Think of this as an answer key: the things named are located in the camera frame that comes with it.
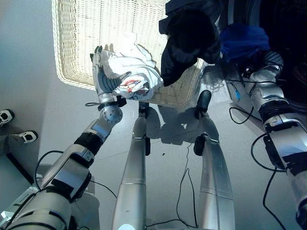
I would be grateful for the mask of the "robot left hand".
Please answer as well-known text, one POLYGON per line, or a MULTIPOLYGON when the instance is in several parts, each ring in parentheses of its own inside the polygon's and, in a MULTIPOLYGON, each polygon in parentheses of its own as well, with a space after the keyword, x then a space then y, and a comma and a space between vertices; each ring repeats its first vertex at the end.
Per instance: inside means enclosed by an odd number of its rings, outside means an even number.
POLYGON ((131 76, 131 72, 128 71, 116 76, 115 78, 108 77, 105 71, 106 68, 102 64, 102 58, 106 55, 107 51, 105 51, 102 46, 97 46, 94 52, 90 54, 94 85, 98 96, 105 93, 115 94, 115 89, 119 87, 127 77, 131 76))

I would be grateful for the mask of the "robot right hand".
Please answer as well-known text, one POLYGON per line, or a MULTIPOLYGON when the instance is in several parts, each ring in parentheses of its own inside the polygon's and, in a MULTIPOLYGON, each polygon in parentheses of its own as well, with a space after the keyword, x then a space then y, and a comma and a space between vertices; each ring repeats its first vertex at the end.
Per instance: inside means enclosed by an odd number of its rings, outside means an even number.
POLYGON ((267 52, 263 57, 263 63, 265 65, 275 66, 280 72, 282 72, 284 67, 282 56, 275 51, 267 52))

